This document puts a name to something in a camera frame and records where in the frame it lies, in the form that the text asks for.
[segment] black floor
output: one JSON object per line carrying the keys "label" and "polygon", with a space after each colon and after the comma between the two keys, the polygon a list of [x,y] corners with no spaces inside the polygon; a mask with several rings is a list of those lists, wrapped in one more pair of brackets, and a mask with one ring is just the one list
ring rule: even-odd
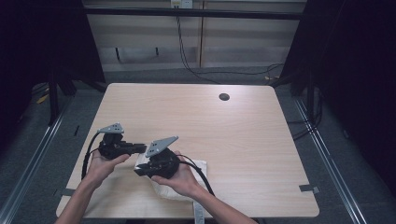
{"label": "black floor", "polygon": [[[206,69],[206,71],[214,70],[229,71],[230,69]],[[255,73],[265,71],[265,68],[235,68],[233,71]],[[221,84],[265,85],[269,82],[263,74],[210,74],[202,75],[202,77],[216,80]],[[184,69],[113,73],[106,74],[106,79],[107,82],[211,83]],[[24,195],[12,223],[52,223],[56,219],[55,211],[61,199],[56,194],[56,190],[66,186],[103,97],[102,93],[91,90],[83,84],[77,83],[77,86],[78,92],[71,99],[71,105],[64,114],[63,122]],[[278,87],[276,94],[286,120],[301,120],[302,117],[295,104],[297,98],[290,95],[290,87],[288,85]],[[7,146],[8,149],[2,150],[4,151],[0,157],[2,171],[0,174],[0,205],[2,207],[10,193],[13,192],[48,128],[49,101],[38,105],[35,103],[35,99],[39,96],[39,94],[34,96],[34,100],[17,127],[18,130],[14,134],[14,138]],[[67,102],[66,97],[61,95],[60,98],[61,105]],[[291,134],[299,133],[304,128],[303,123],[290,124]],[[345,138],[342,125],[338,123],[325,102],[322,121],[318,129],[367,223],[396,223],[395,199],[362,158],[354,142]],[[310,184],[320,189],[320,193],[316,194],[320,214],[314,218],[268,217],[264,221],[268,224],[353,223],[310,135],[296,140],[295,144]],[[83,223],[125,223],[125,220],[85,219]]]}

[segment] black cable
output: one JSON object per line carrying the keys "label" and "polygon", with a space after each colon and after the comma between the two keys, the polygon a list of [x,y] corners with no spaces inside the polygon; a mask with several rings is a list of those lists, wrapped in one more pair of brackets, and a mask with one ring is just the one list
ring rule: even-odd
{"label": "black cable", "polygon": [[93,138],[92,138],[92,140],[91,140],[91,142],[90,142],[90,145],[89,145],[88,148],[87,148],[87,152],[85,153],[84,162],[82,163],[81,180],[82,180],[82,179],[85,177],[85,175],[87,174],[88,161],[89,161],[90,156],[91,156],[91,147],[92,147],[93,141],[95,141],[95,138],[96,138],[98,135],[99,135],[99,133],[96,133],[96,134],[93,136]]}
{"label": "black cable", "polygon": [[185,155],[176,155],[175,157],[178,157],[178,156],[181,156],[181,157],[186,158],[186,159],[189,160],[192,164],[194,164],[194,166],[197,166],[197,164],[195,164],[195,162],[194,162],[192,159],[190,159],[188,156],[185,156]]}
{"label": "black cable", "polygon": [[308,130],[303,130],[299,133],[293,135],[293,140],[297,141],[298,139],[306,136],[308,133],[312,133],[320,124],[323,114],[323,95],[321,91],[318,94],[318,104],[317,104],[317,115],[315,116],[315,125],[312,127],[308,127]]}
{"label": "black cable", "polygon": [[186,56],[186,52],[184,50],[184,44],[183,44],[183,38],[181,35],[181,28],[180,28],[180,17],[177,17],[177,30],[178,30],[178,41],[179,41],[179,51],[180,51],[180,57],[181,57],[181,61],[183,62],[184,67],[191,72],[193,75],[195,75],[196,77],[206,80],[206,81],[210,81],[216,84],[220,84],[219,82],[209,79],[209,78],[205,78],[205,77],[200,77],[199,75],[207,75],[207,74],[237,74],[237,75],[247,75],[247,76],[256,76],[256,75],[261,75],[261,74],[265,74],[268,73],[274,69],[276,69],[277,67],[284,65],[283,63],[274,63],[274,64],[270,64],[266,71],[263,72],[257,72],[257,73],[242,73],[242,72],[196,72],[196,71],[192,71],[192,69],[190,68],[188,62],[187,62],[187,56]]}

